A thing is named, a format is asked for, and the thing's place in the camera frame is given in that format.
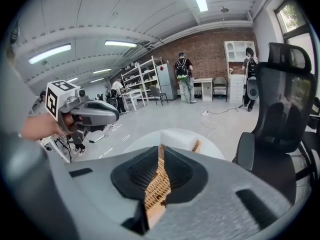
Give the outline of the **person's left hand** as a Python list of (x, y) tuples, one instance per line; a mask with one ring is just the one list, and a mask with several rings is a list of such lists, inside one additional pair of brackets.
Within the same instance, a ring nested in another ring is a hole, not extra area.
[(61, 113), (57, 121), (58, 133), (60, 135), (73, 133), (77, 129), (76, 123), (82, 122), (82, 120), (82, 116), (80, 115)]

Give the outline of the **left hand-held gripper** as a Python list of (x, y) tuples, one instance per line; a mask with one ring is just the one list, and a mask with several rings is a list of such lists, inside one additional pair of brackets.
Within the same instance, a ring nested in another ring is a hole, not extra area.
[(84, 88), (64, 80), (47, 84), (45, 107), (56, 122), (60, 114), (70, 113), (79, 117), (77, 129), (69, 134), (75, 144), (81, 144), (89, 132), (103, 131), (120, 117), (114, 106), (101, 100), (91, 100)]

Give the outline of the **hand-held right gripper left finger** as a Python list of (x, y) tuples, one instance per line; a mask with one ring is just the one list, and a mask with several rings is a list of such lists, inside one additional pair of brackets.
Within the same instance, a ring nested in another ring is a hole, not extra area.
[(64, 163), (49, 155), (52, 176), (79, 236), (144, 236), (150, 230), (145, 191), (158, 168), (158, 148)]

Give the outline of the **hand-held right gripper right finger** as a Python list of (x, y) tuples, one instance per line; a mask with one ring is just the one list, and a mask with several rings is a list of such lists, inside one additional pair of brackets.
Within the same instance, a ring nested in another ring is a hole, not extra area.
[(171, 193), (152, 240), (245, 240), (277, 221), (290, 202), (230, 161), (165, 148)]

